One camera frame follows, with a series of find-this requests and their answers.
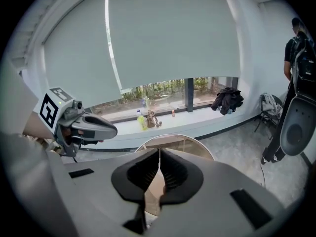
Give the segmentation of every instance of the person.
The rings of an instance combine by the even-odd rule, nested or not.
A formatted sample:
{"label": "person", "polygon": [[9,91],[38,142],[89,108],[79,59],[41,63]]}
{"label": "person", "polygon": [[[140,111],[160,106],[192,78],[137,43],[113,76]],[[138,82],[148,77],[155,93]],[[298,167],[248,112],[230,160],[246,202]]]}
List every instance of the person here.
{"label": "person", "polygon": [[286,117],[287,110],[289,108],[289,105],[292,101],[292,99],[295,97],[295,88],[294,88],[294,82],[291,74],[291,67],[294,65],[295,57],[294,57],[294,51],[295,51],[295,44],[297,37],[300,35],[303,35],[305,38],[307,36],[306,28],[303,24],[303,22],[299,18],[293,18],[292,19],[292,26],[293,26],[293,32],[295,34],[295,37],[291,38],[288,43],[285,46],[285,56],[284,56],[284,74],[286,78],[289,80],[289,86],[288,91],[283,107],[283,113],[279,120],[279,123],[276,127],[276,131],[273,135],[272,141],[269,144],[267,148],[265,148],[262,158],[261,158],[261,164],[265,164],[268,161],[271,162],[278,162],[282,160],[285,156],[281,146],[280,146],[280,135],[282,126]]}

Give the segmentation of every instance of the black jacket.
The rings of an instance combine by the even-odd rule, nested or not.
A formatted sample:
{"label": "black jacket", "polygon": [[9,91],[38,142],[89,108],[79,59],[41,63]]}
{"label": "black jacket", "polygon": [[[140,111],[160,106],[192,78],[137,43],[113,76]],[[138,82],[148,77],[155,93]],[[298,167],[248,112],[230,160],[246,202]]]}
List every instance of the black jacket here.
{"label": "black jacket", "polygon": [[221,114],[226,115],[228,109],[232,109],[233,112],[237,107],[242,105],[243,97],[241,96],[241,91],[232,87],[226,87],[222,89],[212,104],[212,110],[216,110],[217,107],[222,106]]}

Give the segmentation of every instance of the baseboard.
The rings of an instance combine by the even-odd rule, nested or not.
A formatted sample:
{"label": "baseboard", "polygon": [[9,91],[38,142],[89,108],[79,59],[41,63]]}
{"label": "baseboard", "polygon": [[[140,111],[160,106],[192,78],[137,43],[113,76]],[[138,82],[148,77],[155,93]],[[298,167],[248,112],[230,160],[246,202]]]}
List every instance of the baseboard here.
{"label": "baseboard", "polygon": [[241,126],[241,125],[243,125],[243,124],[246,124],[246,123],[248,123],[248,122],[250,122],[250,121],[252,121],[252,120],[258,118],[259,116],[260,116],[260,115],[254,116],[253,118],[247,119],[247,120],[245,120],[245,121],[243,121],[243,122],[241,122],[241,123],[238,123],[238,124],[236,124],[236,125],[227,127],[227,128],[225,128],[225,129],[222,129],[222,130],[219,130],[219,131],[216,131],[216,132],[212,132],[212,133],[209,133],[209,134],[205,134],[205,135],[203,135],[203,136],[195,137],[195,139],[196,139],[196,140],[207,139],[207,138],[209,138],[209,137],[213,137],[213,136],[218,135],[218,134],[221,134],[221,133],[223,133],[223,132],[230,131],[230,130],[232,130],[232,129],[234,129],[234,128],[237,128],[237,127],[239,127],[239,126]]}
{"label": "baseboard", "polygon": [[137,148],[80,148],[81,151],[92,151],[92,152],[134,152]]}
{"label": "baseboard", "polygon": [[306,163],[308,168],[312,168],[312,163],[310,162],[310,160],[308,160],[306,154],[304,154],[304,152],[301,153],[301,157],[303,158],[303,161]]}

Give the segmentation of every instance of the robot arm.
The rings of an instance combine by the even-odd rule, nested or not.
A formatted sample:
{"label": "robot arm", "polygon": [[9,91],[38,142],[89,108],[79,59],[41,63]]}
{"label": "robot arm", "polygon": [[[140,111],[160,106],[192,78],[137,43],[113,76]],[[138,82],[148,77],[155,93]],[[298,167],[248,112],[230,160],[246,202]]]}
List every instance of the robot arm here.
{"label": "robot arm", "polygon": [[[39,118],[63,147],[63,156],[75,157],[81,145],[112,139],[118,133],[113,124],[85,112],[82,102],[74,100],[61,88],[52,88],[46,92]],[[64,129],[70,131],[66,138]]]}

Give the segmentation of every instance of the black rubber pad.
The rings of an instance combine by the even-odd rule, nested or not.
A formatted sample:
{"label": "black rubber pad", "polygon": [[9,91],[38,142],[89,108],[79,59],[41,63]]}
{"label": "black rubber pad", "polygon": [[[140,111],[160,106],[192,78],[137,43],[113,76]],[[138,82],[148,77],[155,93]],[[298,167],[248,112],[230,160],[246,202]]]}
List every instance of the black rubber pad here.
{"label": "black rubber pad", "polygon": [[158,150],[152,149],[116,168],[111,176],[112,185],[124,200],[145,208],[144,193],[158,171],[158,164]]}
{"label": "black rubber pad", "polygon": [[86,168],[86,169],[82,169],[82,170],[69,172],[69,175],[71,178],[77,178],[77,177],[85,176],[85,175],[88,175],[91,173],[94,173],[94,171],[91,168]]}
{"label": "black rubber pad", "polygon": [[231,196],[255,229],[262,227],[272,220],[272,217],[245,190],[233,191],[231,192]]}
{"label": "black rubber pad", "polygon": [[160,170],[165,181],[165,194],[160,205],[185,203],[201,188],[202,171],[192,162],[167,149],[160,150]]}

